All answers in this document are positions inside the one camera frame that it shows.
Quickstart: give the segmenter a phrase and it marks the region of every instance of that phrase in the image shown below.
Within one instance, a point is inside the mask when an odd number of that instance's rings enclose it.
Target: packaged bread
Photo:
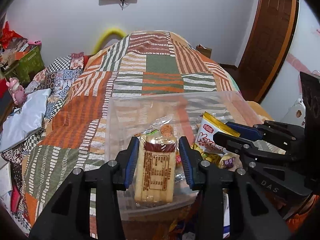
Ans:
[[[172,202],[176,150],[174,136],[140,136],[135,201]]]

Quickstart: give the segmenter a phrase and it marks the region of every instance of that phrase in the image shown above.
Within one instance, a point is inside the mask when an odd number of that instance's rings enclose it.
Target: yellow arch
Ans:
[[[118,35],[121,39],[124,38],[127,34],[123,31],[120,30],[119,28],[109,28],[107,29],[99,38],[96,46],[94,46],[92,54],[97,54],[101,50],[101,46],[105,39],[109,37],[112,34]]]

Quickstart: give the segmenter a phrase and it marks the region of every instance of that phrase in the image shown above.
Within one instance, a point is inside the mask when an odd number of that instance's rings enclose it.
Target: pink teddy bear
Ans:
[[[15,105],[21,107],[27,99],[27,95],[24,93],[24,88],[19,83],[19,79],[10,78],[10,82],[7,82],[6,85],[10,91],[13,102]]]

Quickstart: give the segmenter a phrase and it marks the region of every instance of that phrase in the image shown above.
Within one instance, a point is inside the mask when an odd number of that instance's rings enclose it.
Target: patterned blanket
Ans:
[[[77,69],[78,63],[69,64],[68,69]],[[238,91],[230,75],[216,62],[177,34],[165,31],[132,33],[91,57],[83,73],[77,74],[70,72],[70,82],[59,83],[59,90],[54,93],[67,93],[65,99],[62,96],[64,106],[46,123],[40,142],[22,164],[31,225],[73,168],[87,171],[104,163],[111,96]],[[257,123],[246,113],[238,112],[233,119],[248,125]],[[95,236],[94,192],[91,202],[91,232]]]

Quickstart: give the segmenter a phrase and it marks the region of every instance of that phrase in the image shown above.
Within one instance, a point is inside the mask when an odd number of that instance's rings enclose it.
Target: snack bag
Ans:
[[[224,132],[236,137],[240,136],[240,133],[234,131],[221,121],[214,118],[211,114],[205,112],[196,135],[194,149],[198,150],[202,154],[205,152],[205,154],[217,154],[222,157],[223,147],[215,144],[213,141],[213,135],[216,132]],[[214,163],[218,164],[220,159],[221,158],[219,158],[219,160],[215,158]]]
[[[140,136],[135,201],[172,202],[176,151],[177,139],[173,136]]]

